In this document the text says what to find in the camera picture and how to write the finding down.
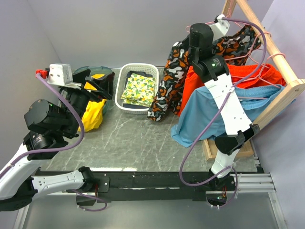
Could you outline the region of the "camouflage patterned shorts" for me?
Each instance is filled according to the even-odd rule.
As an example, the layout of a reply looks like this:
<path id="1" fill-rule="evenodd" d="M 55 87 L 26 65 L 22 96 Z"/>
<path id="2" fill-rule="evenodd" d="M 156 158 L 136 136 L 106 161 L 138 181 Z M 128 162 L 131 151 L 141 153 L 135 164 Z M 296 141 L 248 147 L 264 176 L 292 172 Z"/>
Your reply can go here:
<path id="1" fill-rule="evenodd" d="M 169 109 L 175 115 L 180 111 L 184 83 L 191 67 L 188 63 L 188 51 L 183 48 L 182 41 L 172 46 L 164 67 L 163 79 L 148 109 L 147 117 L 152 121 L 160 121 Z"/>

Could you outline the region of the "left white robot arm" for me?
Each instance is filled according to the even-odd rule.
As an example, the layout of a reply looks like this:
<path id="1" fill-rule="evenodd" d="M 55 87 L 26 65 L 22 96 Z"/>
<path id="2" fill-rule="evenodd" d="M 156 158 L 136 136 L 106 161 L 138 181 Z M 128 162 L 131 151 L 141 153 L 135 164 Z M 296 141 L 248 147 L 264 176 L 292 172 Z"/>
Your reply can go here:
<path id="1" fill-rule="evenodd" d="M 89 102 L 111 100 L 114 73 L 95 78 L 86 69 L 79 73 L 37 70 L 36 77 L 58 97 L 56 105 L 45 99 L 35 101 L 24 115 L 28 134 L 14 157 L 0 172 L 0 209 L 15 211 L 33 200 L 59 191 L 84 196 L 97 191 L 99 180 L 89 167 L 66 174 L 36 176 L 35 171 L 60 151 L 69 150 L 68 140 L 84 138 L 82 117 Z"/>

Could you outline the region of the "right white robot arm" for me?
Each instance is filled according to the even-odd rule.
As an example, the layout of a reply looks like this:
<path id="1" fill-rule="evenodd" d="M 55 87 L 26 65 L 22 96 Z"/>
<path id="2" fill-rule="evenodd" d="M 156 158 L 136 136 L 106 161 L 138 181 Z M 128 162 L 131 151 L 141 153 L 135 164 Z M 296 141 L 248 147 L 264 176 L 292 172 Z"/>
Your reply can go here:
<path id="1" fill-rule="evenodd" d="M 209 186 L 220 190 L 231 170 L 235 156 L 244 143 L 260 130 L 246 115 L 236 95 L 231 75 L 224 58 L 213 53 L 214 32 L 204 23 L 190 27 L 189 63 L 200 77 L 218 107 L 225 132 L 215 138 L 217 155 L 211 167 L 213 176 L 209 177 Z"/>

